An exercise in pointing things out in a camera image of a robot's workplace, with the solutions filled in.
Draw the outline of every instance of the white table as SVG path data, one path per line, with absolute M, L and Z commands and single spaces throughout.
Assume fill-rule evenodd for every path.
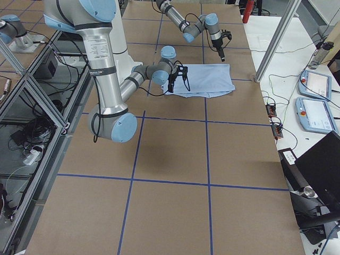
M 259 51 L 252 51 L 252 58 L 256 69 L 258 69 L 265 54 L 265 52 L 261 51 L 265 51 L 267 49 L 279 21 L 280 17 L 250 16 L 248 23 L 244 24 L 250 49 Z M 270 97 L 275 99 L 276 103 L 287 103 L 287 101 L 284 99 L 273 95 L 269 83 L 269 75 L 276 74 L 285 77 L 288 75 L 300 74 L 308 64 L 309 59 L 316 49 L 299 18 L 293 18 L 276 52 L 294 51 L 307 45 L 309 46 L 293 53 L 276 53 L 274 55 L 265 75 L 260 82 L 263 96 L 268 96 L 269 94 Z M 332 77 L 332 88 L 338 91 L 340 90 L 340 87 L 326 65 L 321 65 L 314 71 L 330 75 Z M 271 76 L 270 78 L 273 83 L 273 91 L 275 94 L 287 99 L 291 97 L 285 118 L 285 105 L 277 105 L 276 112 L 282 121 L 285 119 L 284 128 L 294 133 L 297 137 L 298 143 L 297 147 L 294 149 L 294 153 L 297 157 L 300 157 L 325 135 L 306 132 L 299 123 L 295 111 L 295 99 L 302 96 L 299 94 L 298 88 L 295 87 L 298 77 L 291 76 L 288 78 L 280 78 Z M 340 94 L 332 93 L 331 100 L 337 105 L 340 105 Z M 329 105 L 333 116 L 340 117 L 340 109 L 331 103 L 329 103 Z M 336 124 L 338 128 L 340 128 L 340 121 L 336 121 Z M 283 131 L 283 135 L 284 138 L 278 140 L 277 149 L 280 150 L 288 147 L 293 148 L 296 143 L 295 138 L 285 130 Z M 314 249 L 318 248 L 317 245 L 310 244 L 303 234 L 301 235 L 301 238 L 306 254 L 312 254 Z M 333 239 L 328 242 L 323 255 L 336 255 L 339 254 L 339 251 L 340 239 Z

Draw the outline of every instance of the touchscreen display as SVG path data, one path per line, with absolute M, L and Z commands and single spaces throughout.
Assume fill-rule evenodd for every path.
M 303 100 L 311 128 L 333 130 L 326 104 L 321 101 Z
M 307 78 L 307 92 L 311 94 L 319 94 L 324 97 L 327 97 L 327 86 L 328 86 L 328 77 L 319 75 L 316 73 L 308 73 Z

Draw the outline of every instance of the white cable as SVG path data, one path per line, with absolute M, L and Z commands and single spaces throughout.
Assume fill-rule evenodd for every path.
M 7 191 L 7 184 L 8 184 L 8 181 L 10 180 L 10 178 L 17 172 L 19 171 L 20 169 L 24 168 L 24 167 L 27 167 L 27 166 L 22 166 L 22 167 L 19 167 L 17 170 L 15 170 L 13 173 L 11 173 L 11 175 L 8 177 L 8 179 L 6 180 L 6 184 L 5 184 L 5 190 Z M 27 183 L 27 181 L 15 192 L 15 193 L 12 193 L 12 194 L 8 194 L 8 196 L 12 196 L 12 195 L 15 195 L 19 192 L 19 190 Z

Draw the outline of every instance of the white wall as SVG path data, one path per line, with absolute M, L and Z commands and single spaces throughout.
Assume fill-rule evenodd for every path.
M 340 8 L 340 0 L 308 0 L 315 10 L 320 14 L 323 20 L 329 24 L 334 14 Z M 340 21 L 340 11 L 336 14 L 331 25 Z

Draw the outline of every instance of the blue tape line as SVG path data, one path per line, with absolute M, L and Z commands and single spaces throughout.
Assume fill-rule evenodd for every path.
M 162 29 L 162 20 L 163 20 L 163 14 L 161 15 L 161 18 L 160 18 L 160 24 L 159 24 L 159 29 L 158 29 L 158 36 L 157 36 L 157 42 L 156 42 L 156 49 L 155 49 L 155 51 L 157 50 L 158 43 L 159 43 L 160 31 Z
M 156 44 L 152 44 L 149 42 L 126 42 L 127 44 L 142 44 L 142 45 L 156 45 Z M 158 45 L 162 45 L 162 46 L 168 46 L 169 44 L 158 44 Z M 196 48 L 209 48 L 209 46 L 199 46 L 199 45 L 188 45 L 188 44 L 171 44 L 171 46 L 174 47 L 196 47 Z M 250 49 L 250 48 L 244 48 L 244 47 L 225 47 L 226 49 Z
M 247 190 L 289 191 L 289 189 L 281 189 L 281 188 L 266 188 L 266 187 L 252 187 L 252 186 L 238 186 L 238 185 L 224 185 L 224 184 L 211 184 L 210 186 L 220 187 L 220 188 L 247 189 Z
M 22 10 L 16 10 L 16 9 L 2 9 L 2 10 L 6 10 L 6 11 L 22 11 Z M 27 12 L 43 12 L 43 11 L 40 11 L 40 10 L 25 10 Z
M 41 24 L 40 20 L 42 20 L 44 18 L 44 16 L 41 16 L 41 18 L 38 20 L 38 22 L 31 28 L 31 30 L 34 29 L 34 27 L 37 25 L 37 24 Z
M 204 37 L 202 33 L 202 60 L 205 64 L 204 58 Z M 208 176 L 208 207 L 209 207 L 209 235 L 210 235 L 210 255 L 214 255 L 214 241 L 213 241 L 213 217 L 211 212 L 211 188 L 210 188 L 210 161 L 209 161 L 209 134 L 208 134 L 208 110 L 207 99 L 204 98 L 204 110 L 205 110 L 205 125 L 206 125 L 206 151 L 207 151 L 207 176 Z
M 37 24 L 37 22 L 22 22 L 23 24 Z
M 258 123 L 242 123 L 242 122 L 229 122 L 229 121 L 205 121 L 205 120 L 186 120 L 181 118 L 161 118 L 161 117 L 143 117 L 150 120 L 164 120 L 164 121 L 188 121 L 188 122 L 207 122 L 218 124 L 233 124 L 233 125 L 250 125 L 250 126 L 270 126 L 270 124 L 258 124 Z
M 161 118 L 161 117 L 145 117 L 145 118 L 150 120 L 205 122 L 204 120 L 186 120 L 182 118 Z
M 152 20 L 152 19 L 134 19 L 134 18 L 122 18 L 122 20 L 140 20 L 140 21 L 160 21 L 160 20 Z M 219 24 L 228 24 L 228 25 L 243 25 L 243 23 L 231 23 L 231 22 L 219 22 Z
M 157 41 L 156 41 L 155 52 L 157 51 L 157 48 L 158 48 L 160 31 L 162 30 L 162 20 L 163 20 L 163 14 L 161 15 L 161 18 L 160 18 L 160 24 L 159 24 L 159 28 L 158 28 L 158 36 L 157 36 Z M 149 80 L 149 84 L 148 84 L 148 92 L 150 92 L 150 89 L 151 89 L 151 79 Z
M 31 7 L 34 3 L 35 3 L 35 2 L 32 1 L 32 3 L 31 3 L 29 6 L 27 6 L 27 8 L 23 11 L 23 13 L 26 12 L 26 11 L 28 11 L 28 8 Z
M 0 64 L 0 66 L 2 66 L 3 63 L 5 63 L 6 60 L 3 60 Z
M 6 10 L 6 8 L 9 7 L 13 2 L 14 2 L 14 0 L 10 1 L 10 3 L 7 4 L 7 5 L 0 11 L 0 13 L 1 13 L 3 10 Z
M 68 177 L 81 177 L 81 178 L 93 178 L 93 179 L 111 179 L 111 180 L 121 180 L 121 181 L 130 181 L 130 178 L 126 177 L 114 177 L 114 176 L 98 176 L 98 175 L 86 175 L 86 174 L 65 174 L 58 173 L 58 176 L 68 176 Z
M 121 231 L 121 237 L 120 237 L 120 240 L 119 240 L 117 255 L 121 254 L 126 218 L 128 216 L 128 209 L 129 209 L 129 203 L 130 203 L 130 197 L 131 197 L 131 191 L 132 191 L 133 177 L 134 177 L 134 172 L 135 172 L 136 165 L 137 165 L 139 146 L 140 146 L 140 141 L 141 141 L 142 132 L 143 132 L 143 125 L 144 125 L 144 118 L 142 119 L 142 124 L 140 126 L 140 131 L 139 131 L 138 143 L 137 143 L 137 148 L 136 148 L 136 155 L 135 155 L 134 163 L 133 163 L 133 170 L 132 170 L 132 175 L 131 175 L 129 194 L 127 195 L 127 201 L 126 201 L 126 206 L 125 206 L 125 213 L 124 213 L 124 219 L 123 219 L 123 225 L 122 225 L 122 231 Z
M 208 186 L 207 183 L 198 182 L 177 182 L 177 181 L 164 181 L 164 180 L 149 180 L 149 179 L 133 179 L 136 182 L 152 182 L 152 183 L 167 183 L 167 184 L 180 184 L 180 185 L 194 185 L 194 186 Z
M 0 71 L 0 72 L 2 72 L 2 73 L 14 73 L 14 74 L 16 74 L 16 72 L 14 72 L 14 71 Z
M 208 134 L 208 113 L 207 113 L 207 100 L 204 99 L 205 116 L 206 116 L 206 148 L 207 148 L 207 174 L 208 174 L 208 204 L 209 204 L 209 229 L 210 229 L 210 255 L 214 254 L 213 243 L 213 220 L 211 212 L 211 184 L 210 184 L 210 161 L 209 161 L 209 134 Z
M 57 176 L 92 178 L 92 179 L 109 179 L 109 180 L 119 180 L 119 181 L 167 183 L 167 184 L 194 185 L 194 186 L 208 186 L 208 183 L 198 183 L 198 182 L 178 182 L 178 181 L 151 180 L 151 179 L 141 179 L 141 178 L 133 178 L 133 179 L 131 179 L 131 178 L 127 178 L 127 177 L 86 175 L 86 174 L 58 173 Z M 266 188 L 266 187 L 255 187 L 255 186 L 239 186 L 239 185 L 227 185 L 227 184 L 213 184 L 213 183 L 211 183 L 210 186 L 211 187 L 218 187 L 218 188 L 231 188 L 231 189 L 289 191 L 289 189 L 282 189 L 282 188 Z
M 122 20 L 141 20 L 141 21 L 161 21 L 161 20 L 147 20 L 147 19 L 134 19 L 134 18 L 122 18 Z

